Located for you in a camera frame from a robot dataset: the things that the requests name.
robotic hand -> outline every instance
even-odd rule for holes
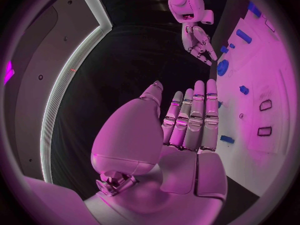
[[[184,98],[178,91],[161,125],[162,91],[162,84],[156,81],[139,98],[114,112],[98,133],[91,151],[91,163],[100,174],[96,183],[105,195],[111,197],[135,185],[138,181],[134,176],[147,174],[160,162],[164,144],[192,153],[196,159],[203,124],[205,85],[197,81],[194,90],[189,88]],[[206,91],[200,148],[211,152],[216,150],[218,136],[216,81],[210,79]],[[193,169],[191,171],[190,184],[194,176]]]
[[[201,27],[197,26],[197,22],[213,24],[213,11],[205,10],[203,0],[168,0],[168,6],[175,19],[182,24],[184,49],[211,66],[212,62],[202,53],[208,51],[214,61],[217,60],[217,55],[210,43],[210,37]]]

blue knob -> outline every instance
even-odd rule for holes
[[[258,8],[254,5],[253,2],[249,2],[248,10],[250,10],[252,13],[254,13],[259,18],[262,15],[262,12],[258,10]]]
[[[230,143],[230,144],[234,144],[235,143],[235,140],[230,137],[230,136],[224,136],[222,135],[221,138],[220,138],[221,141],[224,141],[224,142],[227,142],[227,143]]]
[[[229,66],[229,62],[226,59],[221,61],[216,68],[217,74],[219,76],[223,76],[227,72],[228,66]]]
[[[226,54],[226,53],[228,53],[228,51],[229,51],[229,50],[228,50],[225,46],[222,46],[222,47],[221,47],[221,52],[222,52],[222,53],[225,53],[225,54]]]
[[[252,38],[249,37],[246,33],[244,33],[242,30],[238,29],[236,31],[236,35],[238,35],[241,39],[245,40],[248,44],[252,42]]]
[[[240,86],[239,90],[245,95],[247,95],[249,93],[249,89],[246,88],[245,86]]]

led light strip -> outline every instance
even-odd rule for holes
[[[51,140],[59,106],[75,72],[104,36],[103,30],[98,26],[81,42],[64,64],[49,95],[40,134],[40,161],[43,178],[47,183],[53,183],[51,173]]]

blue shape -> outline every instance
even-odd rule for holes
[[[230,143],[230,144],[234,144],[235,143],[235,140],[230,137],[230,136],[224,136],[222,135],[221,138],[220,138],[221,141],[224,141],[224,142],[227,142],[227,143]]]
[[[240,86],[239,90],[245,95],[247,95],[249,93],[249,89],[246,88],[245,86]]]
[[[254,13],[258,18],[260,18],[262,15],[262,12],[254,5],[253,2],[249,2],[248,10]]]
[[[238,35],[241,39],[245,40],[248,44],[252,42],[252,38],[249,37],[246,33],[244,33],[242,30],[238,29],[236,31],[236,35]]]
[[[219,76],[223,76],[227,72],[228,66],[229,66],[229,62],[226,59],[221,61],[216,68],[217,74]]]
[[[228,50],[225,46],[222,46],[222,47],[221,47],[221,52],[222,52],[222,53],[225,53],[225,54],[226,54],[226,53],[228,53],[228,51],[229,51],[229,50]]]

pink light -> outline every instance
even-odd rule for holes
[[[4,85],[12,78],[12,76],[15,74],[15,71],[13,70],[12,61],[9,61],[6,67],[6,75],[4,77]]]

